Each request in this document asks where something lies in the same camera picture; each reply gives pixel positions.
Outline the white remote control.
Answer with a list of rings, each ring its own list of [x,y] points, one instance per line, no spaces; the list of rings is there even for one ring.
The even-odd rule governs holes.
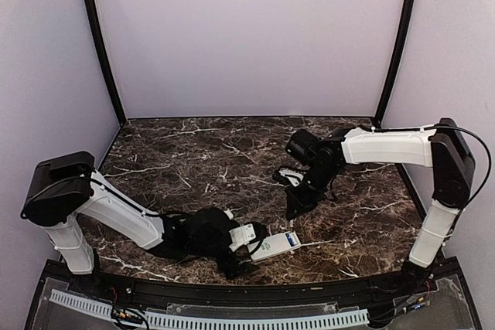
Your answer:
[[[278,233],[272,236],[268,236],[263,239],[260,247],[249,244],[247,246],[248,252],[253,261],[265,260],[271,257],[278,256],[282,253],[288,253],[293,250],[288,243],[286,234],[290,232]]]

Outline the blue battery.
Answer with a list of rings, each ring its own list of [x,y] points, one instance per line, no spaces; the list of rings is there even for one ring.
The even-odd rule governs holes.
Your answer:
[[[301,242],[296,232],[290,232],[286,234],[288,243],[292,249],[297,249],[301,247]]]

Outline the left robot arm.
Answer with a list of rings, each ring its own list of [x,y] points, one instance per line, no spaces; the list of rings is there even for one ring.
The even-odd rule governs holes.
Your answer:
[[[109,183],[87,151],[40,162],[20,216],[46,231],[70,272],[79,275],[80,285],[93,296],[104,295],[109,280],[97,269],[99,259],[84,238],[79,214],[126,236],[154,257],[212,258],[228,279],[256,270],[237,251],[249,245],[258,251],[268,235],[264,225],[241,224],[216,207],[193,213],[146,209]]]

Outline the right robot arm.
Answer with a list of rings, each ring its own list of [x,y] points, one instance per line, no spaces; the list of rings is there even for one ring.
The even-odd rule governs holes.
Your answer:
[[[461,212],[479,194],[472,189],[476,161],[464,139],[468,133],[450,118],[416,128],[337,128],[325,138],[299,129],[285,151],[306,170],[280,168],[274,176],[285,186],[286,218],[295,219],[314,210],[347,165],[386,163],[431,168],[432,204],[405,261],[407,267],[394,279],[400,293],[411,294],[423,284],[423,270],[433,263]]]

